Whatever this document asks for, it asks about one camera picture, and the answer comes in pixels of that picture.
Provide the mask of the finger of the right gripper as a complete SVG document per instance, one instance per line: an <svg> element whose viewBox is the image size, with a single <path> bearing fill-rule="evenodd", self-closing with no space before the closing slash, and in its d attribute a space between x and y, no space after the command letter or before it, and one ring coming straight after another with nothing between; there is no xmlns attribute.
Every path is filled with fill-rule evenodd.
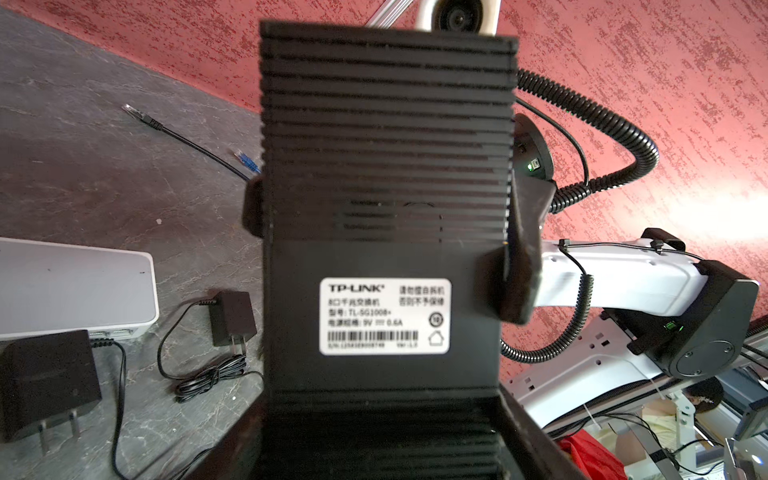
<svg viewBox="0 0 768 480"><path fill-rule="evenodd" d="M479 298L494 320L530 321L543 278L541 229L554 193L550 182L511 175L506 243L479 260Z"/></svg>
<svg viewBox="0 0 768 480"><path fill-rule="evenodd" d="M241 214L243 228L255 237L262 237L264 233L262 204L263 177L255 176L246 184Z"/></svg>

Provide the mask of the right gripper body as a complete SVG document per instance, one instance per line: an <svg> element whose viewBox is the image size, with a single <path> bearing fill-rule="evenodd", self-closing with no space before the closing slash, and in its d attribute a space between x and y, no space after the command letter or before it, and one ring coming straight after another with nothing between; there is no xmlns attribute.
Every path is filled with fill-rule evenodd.
<svg viewBox="0 0 768 480"><path fill-rule="evenodd" d="M513 170L540 180L552 180L554 164L542 133L524 114L514 116Z"/></svg>

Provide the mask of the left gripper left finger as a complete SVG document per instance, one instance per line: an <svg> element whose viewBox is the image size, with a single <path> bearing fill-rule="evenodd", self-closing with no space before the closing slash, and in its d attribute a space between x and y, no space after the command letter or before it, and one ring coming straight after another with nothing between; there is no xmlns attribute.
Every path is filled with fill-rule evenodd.
<svg viewBox="0 0 768 480"><path fill-rule="evenodd" d="M254 479L267 417L267 394L260 394L187 479Z"/></svg>

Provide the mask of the black power adapter with cable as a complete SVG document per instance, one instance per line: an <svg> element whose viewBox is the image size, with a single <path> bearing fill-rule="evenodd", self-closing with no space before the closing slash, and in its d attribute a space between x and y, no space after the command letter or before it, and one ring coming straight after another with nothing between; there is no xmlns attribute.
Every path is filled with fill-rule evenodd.
<svg viewBox="0 0 768 480"><path fill-rule="evenodd" d="M193 308L207 307L211 328L212 344L215 347L229 347L229 356L188 374L173 374L163 364L163 351L171 334ZM248 292L221 290L212 298L191 302L184 308L178 319L160 340L156 353L160 375L174 382L173 397L178 404L187 403L211 391L224 381L238 380L255 375L261 381L264 375L248 367L247 343L258 333L251 297Z"/></svg>

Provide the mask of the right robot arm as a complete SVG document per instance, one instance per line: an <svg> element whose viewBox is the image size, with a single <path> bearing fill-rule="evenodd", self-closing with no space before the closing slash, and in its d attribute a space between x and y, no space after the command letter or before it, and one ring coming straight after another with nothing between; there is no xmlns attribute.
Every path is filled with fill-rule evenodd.
<svg viewBox="0 0 768 480"><path fill-rule="evenodd" d="M629 311L641 334L632 380L699 379L737 356L755 281L673 239L544 241L559 205L548 180L513 166L514 91L548 98L606 132L635 161L593 179L624 185L658 150L636 126L512 66L365 65L301 71L269 61L262 80L264 174L245 190L244 227L263 245L266 385L280 402L334 405L486 398L508 358L552 369L533 416L547 424L620 385L579 360L572 326L536 350L504 346L506 323L538 307Z"/></svg>

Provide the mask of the black network switch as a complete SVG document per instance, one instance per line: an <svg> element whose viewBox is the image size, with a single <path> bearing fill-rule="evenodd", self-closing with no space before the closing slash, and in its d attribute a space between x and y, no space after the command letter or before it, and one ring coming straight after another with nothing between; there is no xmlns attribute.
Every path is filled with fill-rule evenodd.
<svg viewBox="0 0 768 480"><path fill-rule="evenodd" d="M258 479L496 479L518 43L260 27Z"/></svg>

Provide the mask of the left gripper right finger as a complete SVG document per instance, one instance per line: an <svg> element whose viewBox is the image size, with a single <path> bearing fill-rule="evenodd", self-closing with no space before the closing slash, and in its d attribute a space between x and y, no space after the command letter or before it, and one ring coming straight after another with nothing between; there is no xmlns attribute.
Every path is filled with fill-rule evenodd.
<svg viewBox="0 0 768 480"><path fill-rule="evenodd" d="M497 431L523 479L585 478L503 386L498 387Z"/></svg>

